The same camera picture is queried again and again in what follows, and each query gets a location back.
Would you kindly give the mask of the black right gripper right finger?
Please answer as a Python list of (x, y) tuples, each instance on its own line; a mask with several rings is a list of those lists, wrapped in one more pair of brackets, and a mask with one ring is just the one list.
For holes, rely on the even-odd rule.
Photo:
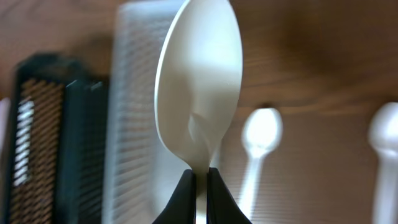
[(209, 224), (251, 224), (239, 209), (217, 168), (207, 174), (207, 222)]

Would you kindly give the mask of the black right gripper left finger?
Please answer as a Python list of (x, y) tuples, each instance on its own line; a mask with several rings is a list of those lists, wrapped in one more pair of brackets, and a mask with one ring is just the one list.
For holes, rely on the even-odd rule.
[(169, 202), (153, 224), (194, 224), (197, 185), (192, 170), (184, 170)]

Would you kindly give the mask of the white plastic spoon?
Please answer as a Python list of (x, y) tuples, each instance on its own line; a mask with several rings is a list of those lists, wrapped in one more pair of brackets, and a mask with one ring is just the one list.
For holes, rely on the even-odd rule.
[(373, 116), (368, 141), (378, 157), (373, 217), (375, 224), (397, 223), (397, 103), (386, 103)]
[(162, 144), (197, 178), (195, 223), (207, 222), (206, 175), (234, 116), (243, 48), (227, 0), (183, 2), (166, 35), (155, 79), (155, 123)]
[(282, 133), (282, 118), (275, 108), (254, 110), (243, 126), (241, 140), (248, 162), (239, 193), (238, 206), (249, 220), (254, 213), (264, 159), (277, 149)]

